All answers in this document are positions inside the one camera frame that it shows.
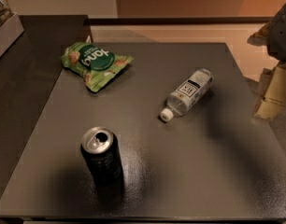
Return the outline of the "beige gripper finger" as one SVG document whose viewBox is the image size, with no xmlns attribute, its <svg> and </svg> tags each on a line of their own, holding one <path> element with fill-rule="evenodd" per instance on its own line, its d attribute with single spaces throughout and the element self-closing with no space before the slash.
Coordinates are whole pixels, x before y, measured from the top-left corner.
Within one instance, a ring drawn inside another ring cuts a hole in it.
<svg viewBox="0 0 286 224">
<path fill-rule="evenodd" d="M 254 115 L 273 119 L 286 105 L 286 63 L 278 63 L 272 70 L 265 68 L 258 84 L 258 100 Z"/>
<path fill-rule="evenodd" d="M 257 32 L 252 34 L 247 42 L 253 46 L 266 46 L 268 44 L 268 34 L 270 31 L 271 23 L 266 23 Z"/>
</svg>

